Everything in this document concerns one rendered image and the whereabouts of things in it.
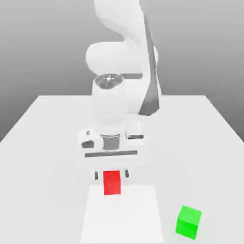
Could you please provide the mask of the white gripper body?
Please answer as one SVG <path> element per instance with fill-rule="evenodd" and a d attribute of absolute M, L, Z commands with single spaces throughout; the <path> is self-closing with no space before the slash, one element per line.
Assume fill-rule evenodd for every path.
<path fill-rule="evenodd" d="M 139 150 L 81 151 L 81 167 L 89 170 L 131 168 L 140 165 L 141 158 L 142 153 Z"/>

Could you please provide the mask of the small red cube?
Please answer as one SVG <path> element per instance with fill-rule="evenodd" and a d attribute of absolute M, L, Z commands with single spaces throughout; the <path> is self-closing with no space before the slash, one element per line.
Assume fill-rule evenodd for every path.
<path fill-rule="evenodd" d="M 103 172 L 104 195 L 121 194 L 120 171 Z"/>

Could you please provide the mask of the small green cube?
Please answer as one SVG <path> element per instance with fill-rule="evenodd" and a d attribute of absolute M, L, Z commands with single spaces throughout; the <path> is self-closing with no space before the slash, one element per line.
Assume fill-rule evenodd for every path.
<path fill-rule="evenodd" d="M 195 240 L 202 212 L 183 205 L 177 218 L 175 232 Z"/>

